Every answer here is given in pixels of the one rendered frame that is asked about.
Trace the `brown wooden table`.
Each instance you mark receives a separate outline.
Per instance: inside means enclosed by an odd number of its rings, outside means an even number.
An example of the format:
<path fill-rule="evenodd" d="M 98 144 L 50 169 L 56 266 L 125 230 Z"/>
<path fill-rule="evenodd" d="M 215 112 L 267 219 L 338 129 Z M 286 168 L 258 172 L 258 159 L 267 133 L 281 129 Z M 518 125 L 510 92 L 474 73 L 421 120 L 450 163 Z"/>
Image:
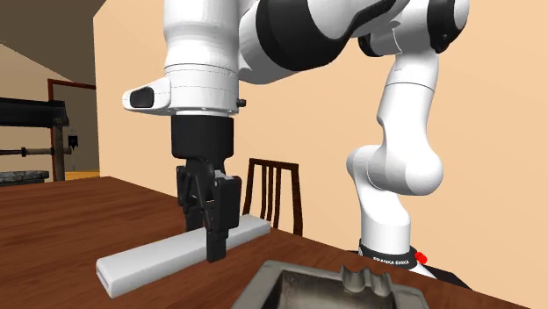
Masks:
<path fill-rule="evenodd" d="M 277 229 L 118 298 L 97 259 L 180 234 L 174 197 L 113 177 L 0 188 L 0 309 L 231 309 L 268 260 L 389 273 L 420 289 L 429 309 L 525 309 Z"/>

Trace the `long white flat box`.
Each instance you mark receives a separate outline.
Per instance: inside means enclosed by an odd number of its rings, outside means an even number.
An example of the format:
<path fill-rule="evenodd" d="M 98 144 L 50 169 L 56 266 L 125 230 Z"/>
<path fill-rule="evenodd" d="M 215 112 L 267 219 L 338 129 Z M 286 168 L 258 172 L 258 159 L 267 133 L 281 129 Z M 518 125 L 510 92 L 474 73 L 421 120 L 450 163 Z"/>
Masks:
<path fill-rule="evenodd" d="M 205 259 L 206 229 L 202 227 L 102 257 L 96 272 L 109 297 L 116 298 Z"/>

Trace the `dark robot stand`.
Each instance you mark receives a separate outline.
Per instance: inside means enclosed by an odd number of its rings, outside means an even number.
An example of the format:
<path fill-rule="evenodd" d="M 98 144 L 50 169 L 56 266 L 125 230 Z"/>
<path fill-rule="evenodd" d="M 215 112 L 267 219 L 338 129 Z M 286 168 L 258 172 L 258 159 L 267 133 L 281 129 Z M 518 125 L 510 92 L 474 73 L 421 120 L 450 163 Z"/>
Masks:
<path fill-rule="evenodd" d="M 434 268 L 426 264 L 424 264 L 423 267 L 438 280 L 444 281 L 449 284 L 454 284 L 470 290 L 470 287 L 452 272 L 449 272 L 443 269 Z"/>

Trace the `red-brown door frame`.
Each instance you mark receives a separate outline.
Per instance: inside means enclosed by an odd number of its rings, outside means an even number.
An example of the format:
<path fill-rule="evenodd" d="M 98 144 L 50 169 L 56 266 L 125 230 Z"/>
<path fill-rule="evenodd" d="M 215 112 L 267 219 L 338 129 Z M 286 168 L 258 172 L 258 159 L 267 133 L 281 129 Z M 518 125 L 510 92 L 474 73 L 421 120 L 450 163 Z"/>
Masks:
<path fill-rule="evenodd" d="M 48 99 L 54 99 L 54 86 L 55 85 L 76 87 L 80 89 L 96 90 L 97 87 L 93 84 L 87 83 L 75 83 L 71 81 L 63 81 L 56 79 L 47 79 L 47 94 Z M 52 171 L 53 181 L 65 180 L 65 166 L 64 166 L 64 142 L 63 142 L 63 125 L 59 122 L 54 123 L 54 126 L 50 129 L 51 146 L 53 147 L 55 154 L 52 155 Z"/>

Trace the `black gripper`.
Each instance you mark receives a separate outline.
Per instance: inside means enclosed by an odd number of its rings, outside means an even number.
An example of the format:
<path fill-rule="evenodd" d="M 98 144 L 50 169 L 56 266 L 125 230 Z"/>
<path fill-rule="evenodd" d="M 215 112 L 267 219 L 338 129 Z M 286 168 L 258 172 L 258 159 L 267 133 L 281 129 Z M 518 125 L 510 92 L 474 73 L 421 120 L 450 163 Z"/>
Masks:
<path fill-rule="evenodd" d="M 234 120 L 208 115 L 174 115 L 171 153 L 196 162 L 194 173 L 177 166 L 177 202 L 183 209 L 186 231 L 206 229 L 206 259 L 226 256 L 228 231 L 239 225 L 242 180 L 216 174 L 234 155 Z"/>

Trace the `grey metal ashtray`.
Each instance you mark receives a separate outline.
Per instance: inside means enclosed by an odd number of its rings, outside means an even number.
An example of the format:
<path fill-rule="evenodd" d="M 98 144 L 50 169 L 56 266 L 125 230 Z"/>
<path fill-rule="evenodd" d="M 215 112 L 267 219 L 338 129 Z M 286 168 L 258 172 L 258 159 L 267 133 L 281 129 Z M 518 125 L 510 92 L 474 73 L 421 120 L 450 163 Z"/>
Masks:
<path fill-rule="evenodd" d="M 429 309 L 423 293 L 389 273 L 316 269 L 269 260 L 231 309 Z"/>

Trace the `dark wooden chair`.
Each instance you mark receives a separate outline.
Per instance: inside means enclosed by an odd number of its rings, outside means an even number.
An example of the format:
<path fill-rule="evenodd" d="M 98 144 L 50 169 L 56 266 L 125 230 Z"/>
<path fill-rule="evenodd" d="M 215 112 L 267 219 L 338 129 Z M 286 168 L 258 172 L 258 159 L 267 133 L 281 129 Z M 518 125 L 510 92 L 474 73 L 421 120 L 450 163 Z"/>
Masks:
<path fill-rule="evenodd" d="M 253 185 L 255 167 L 261 168 L 261 213 L 260 218 L 270 221 L 274 228 L 279 228 L 279 216 L 281 207 L 282 171 L 287 170 L 291 174 L 292 191 L 292 233 L 303 235 L 303 213 L 301 204 L 301 192 L 299 182 L 299 165 L 290 162 L 278 162 L 257 158 L 249 159 L 243 214 L 249 214 L 253 197 Z"/>

